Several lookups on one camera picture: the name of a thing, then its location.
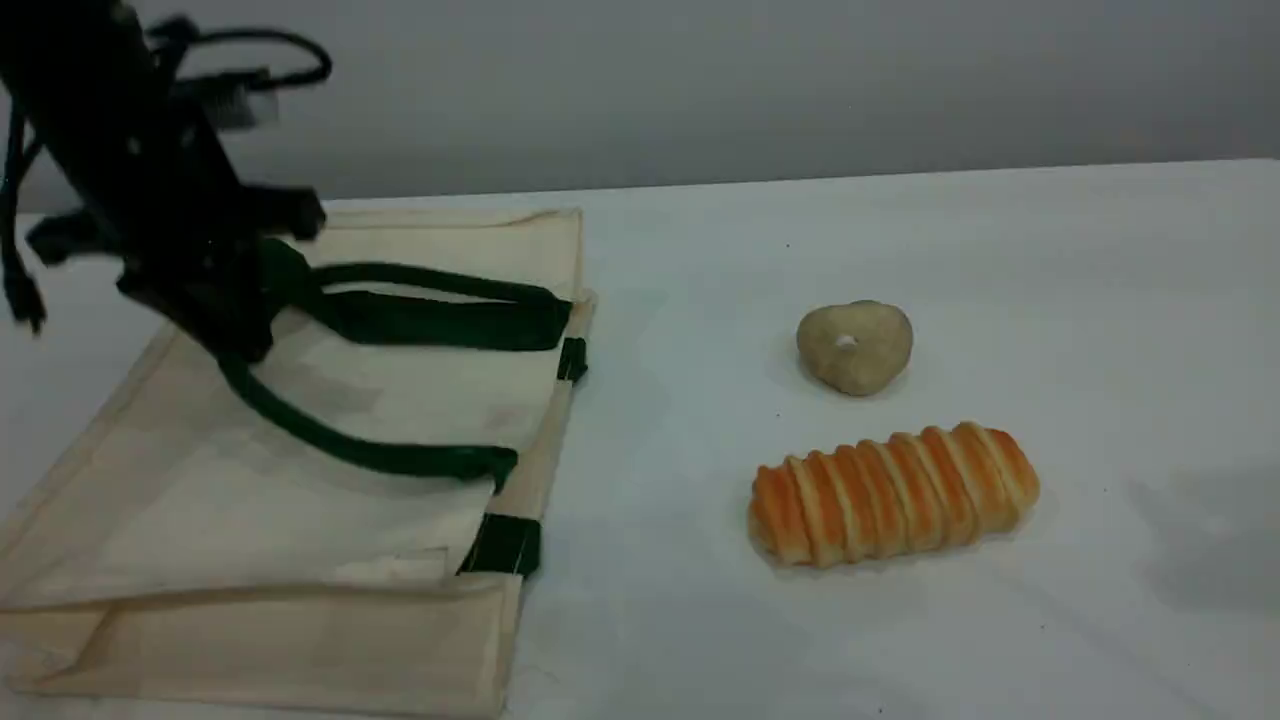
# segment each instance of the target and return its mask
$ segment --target gray wall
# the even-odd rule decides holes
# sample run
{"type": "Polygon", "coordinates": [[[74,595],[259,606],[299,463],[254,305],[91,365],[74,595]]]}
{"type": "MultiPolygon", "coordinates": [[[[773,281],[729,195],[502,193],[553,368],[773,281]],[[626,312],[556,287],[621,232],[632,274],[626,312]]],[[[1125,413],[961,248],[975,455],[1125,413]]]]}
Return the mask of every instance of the gray wall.
{"type": "MultiPolygon", "coordinates": [[[[1280,0],[136,5],[326,45],[227,142],[329,197],[1280,155],[1280,0]]],[[[69,199],[47,163],[23,197],[69,199]]]]}

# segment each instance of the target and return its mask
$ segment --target twisted bread roll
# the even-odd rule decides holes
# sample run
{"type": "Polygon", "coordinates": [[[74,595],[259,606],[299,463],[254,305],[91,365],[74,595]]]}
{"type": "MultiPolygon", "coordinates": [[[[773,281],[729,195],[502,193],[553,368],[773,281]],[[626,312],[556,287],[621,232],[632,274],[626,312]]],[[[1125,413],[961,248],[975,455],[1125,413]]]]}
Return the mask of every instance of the twisted bread roll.
{"type": "Polygon", "coordinates": [[[762,466],[750,533],[785,565],[826,568],[969,544],[1011,530],[1038,498],[1014,438],[960,423],[762,466]]]}

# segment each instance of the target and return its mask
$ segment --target bread roll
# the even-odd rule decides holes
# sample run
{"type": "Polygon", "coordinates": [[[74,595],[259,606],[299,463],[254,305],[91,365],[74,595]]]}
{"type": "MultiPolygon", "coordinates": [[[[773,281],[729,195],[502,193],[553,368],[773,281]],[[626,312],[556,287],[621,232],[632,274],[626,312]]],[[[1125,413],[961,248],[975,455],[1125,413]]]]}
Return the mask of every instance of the bread roll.
{"type": "Polygon", "coordinates": [[[960,423],[762,466],[749,532],[785,565],[827,568],[1009,532],[1037,500],[1039,478],[1014,438],[960,423]]]}

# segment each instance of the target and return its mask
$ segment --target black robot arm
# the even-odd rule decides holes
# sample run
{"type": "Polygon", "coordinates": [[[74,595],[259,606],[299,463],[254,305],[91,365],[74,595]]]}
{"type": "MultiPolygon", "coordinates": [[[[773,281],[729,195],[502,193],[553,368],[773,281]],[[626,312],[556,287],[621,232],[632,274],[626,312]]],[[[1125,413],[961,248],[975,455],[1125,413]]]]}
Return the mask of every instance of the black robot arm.
{"type": "Polygon", "coordinates": [[[321,82],[330,70],[319,45],[287,32],[201,33],[180,18],[143,32],[115,0],[0,0],[0,79],[13,101],[0,250],[14,316],[37,332],[45,319],[13,225],[18,184],[45,147],[84,202],[28,234],[46,265],[118,256],[122,293],[215,355],[265,356],[271,333],[257,242],[315,238],[324,211],[310,188],[243,184],[216,133],[246,124],[250,94],[321,82]],[[177,78],[191,47],[255,40],[289,42],[316,64],[283,77],[247,69],[177,78]],[[35,137],[23,145],[26,123],[35,137]]]}

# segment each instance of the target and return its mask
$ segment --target white tablecloth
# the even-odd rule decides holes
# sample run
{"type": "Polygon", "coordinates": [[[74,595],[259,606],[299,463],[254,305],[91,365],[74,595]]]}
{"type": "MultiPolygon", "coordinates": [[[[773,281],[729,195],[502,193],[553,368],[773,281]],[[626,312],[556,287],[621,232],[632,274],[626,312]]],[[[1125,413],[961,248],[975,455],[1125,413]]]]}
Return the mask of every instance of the white tablecloth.
{"type": "MultiPolygon", "coordinates": [[[[602,304],[511,717],[1280,707],[1280,163],[335,205],[585,211],[602,304]],[[792,333],[864,297],[902,306],[916,348],[859,401],[800,372],[792,333]],[[960,419],[1009,430],[1039,470],[1011,539],[826,573],[746,542],[758,464],[960,419]]],[[[113,278],[42,272],[45,337],[0,331],[0,507],[157,327],[113,278]]],[[[0,692],[0,715],[276,714],[0,692]]]]}

